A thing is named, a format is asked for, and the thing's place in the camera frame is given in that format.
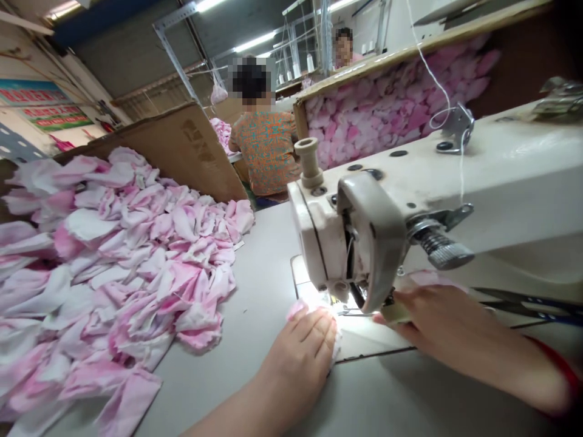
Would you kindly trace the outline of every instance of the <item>sewing machine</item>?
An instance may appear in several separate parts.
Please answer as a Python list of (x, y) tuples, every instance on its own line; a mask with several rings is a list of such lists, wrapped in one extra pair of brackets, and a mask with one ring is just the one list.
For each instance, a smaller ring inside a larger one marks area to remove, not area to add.
[(583, 122), (545, 117), (550, 101), (477, 121), (459, 105), (441, 132), (324, 172), (317, 140), (297, 142), (288, 191), (312, 284), (394, 322), (393, 287), (424, 268), (583, 301)]

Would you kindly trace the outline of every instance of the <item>poster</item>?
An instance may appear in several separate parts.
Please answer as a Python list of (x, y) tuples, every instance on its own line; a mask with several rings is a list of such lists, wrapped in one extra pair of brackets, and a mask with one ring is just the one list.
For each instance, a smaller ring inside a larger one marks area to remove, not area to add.
[(30, 107), (20, 112), (44, 132), (93, 124), (78, 106)]
[(0, 98), (44, 132), (93, 124), (54, 82), (0, 79)]

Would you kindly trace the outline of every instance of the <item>dark hair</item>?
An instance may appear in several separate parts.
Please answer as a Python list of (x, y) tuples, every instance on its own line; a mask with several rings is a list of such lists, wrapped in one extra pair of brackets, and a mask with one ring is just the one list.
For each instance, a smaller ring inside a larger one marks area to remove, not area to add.
[(265, 97), (267, 91), (267, 72), (264, 65), (257, 65), (255, 58), (244, 58), (233, 73), (233, 91), (243, 99), (243, 104), (254, 104), (258, 98)]
[(345, 36), (352, 42), (352, 29), (350, 27), (342, 27), (336, 31), (336, 40)]

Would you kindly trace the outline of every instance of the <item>ceiling light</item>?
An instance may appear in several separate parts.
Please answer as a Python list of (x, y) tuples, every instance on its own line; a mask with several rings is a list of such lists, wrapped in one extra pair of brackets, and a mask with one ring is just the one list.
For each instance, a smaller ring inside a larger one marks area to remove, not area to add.
[(330, 5), (330, 12), (341, 9), (344, 6), (348, 6), (351, 3), (357, 2), (358, 0), (340, 0), (339, 2)]
[[(330, 5), (330, 7), (328, 8), (328, 11), (329, 12), (337, 11), (338, 9), (342, 9), (345, 6), (348, 6), (348, 5), (351, 5), (353, 3), (356, 3), (357, 1), (359, 1), (359, 0), (340, 0), (340, 1), (337, 1), (336, 3)], [(321, 14), (322, 13), (322, 10), (321, 9), (318, 9), (316, 11), (316, 13), (317, 14)]]
[(67, 15), (69, 12), (74, 11), (75, 9), (81, 7), (81, 4), (76, 0), (66, 1), (60, 4), (57, 7), (54, 7), (50, 11), (47, 12), (46, 17), (50, 18), (51, 20), (57, 20), (62, 16)]
[(211, 7), (215, 7), (219, 3), (223, 3), (225, 0), (202, 0), (196, 4), (196, 12), (204, 12), (209, 10)]
[(258, 46), (262, 42), (266, 42), (266, 41), (269, 41), (270, 39), (273, 39), (275, 37), (276, 33), (277, 32), (274, 30), (274, 31), (268, 33), (267, 35), (260, 36), (258, 38), (255, 38), (252, 41), (246, 42), (245, 44), (241, 44), (240, 46), (235, 47), (233, 50), (237, 53), (244, 52), (247, 49)]

